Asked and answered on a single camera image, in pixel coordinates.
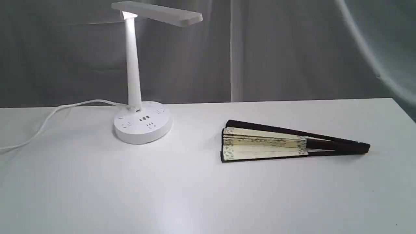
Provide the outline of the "paper folding fan dark ribs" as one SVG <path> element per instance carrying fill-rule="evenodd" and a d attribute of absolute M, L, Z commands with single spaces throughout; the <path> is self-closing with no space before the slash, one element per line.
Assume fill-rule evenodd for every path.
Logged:
<path fill-rule="evenodd" d="M 222 130 L 223 163 L 363 155 L 370 144 L 294 129 L 228 120 Z"/>

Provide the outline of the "white desk lamp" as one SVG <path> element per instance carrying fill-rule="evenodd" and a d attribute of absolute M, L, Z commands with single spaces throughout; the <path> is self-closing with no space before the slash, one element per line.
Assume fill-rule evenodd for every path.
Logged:
<path fill-rule="evenodd" d="M 173 120 L 163 104 L 142 100 L 135 19 L 142 17 L 187 27 L 202 22 L 203 16 L 199 12 L 135 1 L 114 2 L 111 7 L 120 11 L 124 20 L 128 81 L 128 105 L 114 118 L 114 131 L 125 143 L 150 143 L 165 136 L 172 128 Z"/>

